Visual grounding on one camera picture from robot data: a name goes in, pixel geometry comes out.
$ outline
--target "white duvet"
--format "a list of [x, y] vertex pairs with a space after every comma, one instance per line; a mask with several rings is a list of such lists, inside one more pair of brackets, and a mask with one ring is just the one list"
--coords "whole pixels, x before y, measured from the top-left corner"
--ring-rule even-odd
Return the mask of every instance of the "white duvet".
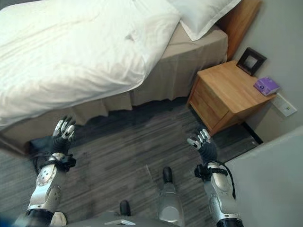
[[139, 86], [179, 22], [165, 0], [45, 0], [0, 11], [0, 130]]

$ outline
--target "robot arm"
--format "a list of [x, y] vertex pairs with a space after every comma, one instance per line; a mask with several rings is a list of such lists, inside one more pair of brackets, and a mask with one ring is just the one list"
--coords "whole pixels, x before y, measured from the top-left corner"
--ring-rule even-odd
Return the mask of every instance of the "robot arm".
[[72, 154], [68, 154], [74, 136], [75, 121], [64, 117], [61, 119], [52, 137], [51, 155], [41, 167], [36, 180], [36, 189], [30, 198], [30, 204], [24, 215], [19, 217], [14, 226], [46, 227], [60, 203], [61, 185], [66, 172], [76, 164]]
[[[187, 141], [200, 153], [204, 162], [195, 169], [195, 176], [204, 181], [213, 220], [217, 227], [243, 227], [230, 171], [220, 168], [221, 163], [217, 161], [216, 147], [211, 143], [207, 130], [198, 131], [197, 138], [197, 140], [190, 138]], [[232, 185], [227, 179], [228, 174], [232, 179]]]

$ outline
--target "black cable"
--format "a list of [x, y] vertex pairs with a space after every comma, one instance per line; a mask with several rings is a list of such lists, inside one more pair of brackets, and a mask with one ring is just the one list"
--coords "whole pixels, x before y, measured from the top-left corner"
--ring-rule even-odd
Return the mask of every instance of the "black cable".
[[235, 183], [234, 183], [234, 181], [233, 181], [232, 173], [231, 173], [231, 171], [229, 170], [229, 168], [225, 165], [225, 163], [220, 162], [220, 161], [209, 161], [209, 162], [207, 163], [207, 165], [208, 165], [210, 162], [216, 162], [216, 163], [218, 163], [218, 164], [224, 166], [224, 168], [227, 170], [229, 176], [231, 177], [231, 181], [232, 181], [232, 196], [233, 196], [234, 199], [236, 199]]
[[40, 173], [40, 170], [39, 170], [39, 167], [38, 167], [38, 160], [40, 158], [44, 158], [44, 161], [47, 161], [47, 158], [49, 158], [49, 157], [54, 157], [56, 159], [56, 157], [53, 156], [53, 155], [42, 154], [42, 153], [38, 153], [38, 154], [31, 157], [31, 159], [33, 160], [33, 166], [34, 166], [34, 169], [35, 169], [35, 172], [36, 172], [37, 175], [39, 175], [39, 173]]

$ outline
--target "wooden headboard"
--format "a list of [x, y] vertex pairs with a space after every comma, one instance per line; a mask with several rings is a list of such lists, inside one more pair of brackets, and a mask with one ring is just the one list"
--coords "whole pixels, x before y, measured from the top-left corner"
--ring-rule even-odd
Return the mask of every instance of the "wooden headboard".
[[261, 6], [261, 0], [242, 0], [217, 25], [228, 35], [227, 60], [231, 60]]

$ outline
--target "robot leg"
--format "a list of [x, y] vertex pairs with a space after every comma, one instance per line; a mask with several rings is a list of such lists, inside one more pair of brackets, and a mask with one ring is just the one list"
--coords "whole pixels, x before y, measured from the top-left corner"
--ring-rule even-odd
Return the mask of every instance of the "robot leg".
[[164, 186], [160, 192], [158, 208], [158, 219], [184, 227], [184, 214], [175, 186], [172, 181], [172, 170], [170, 167], [163, 169]]

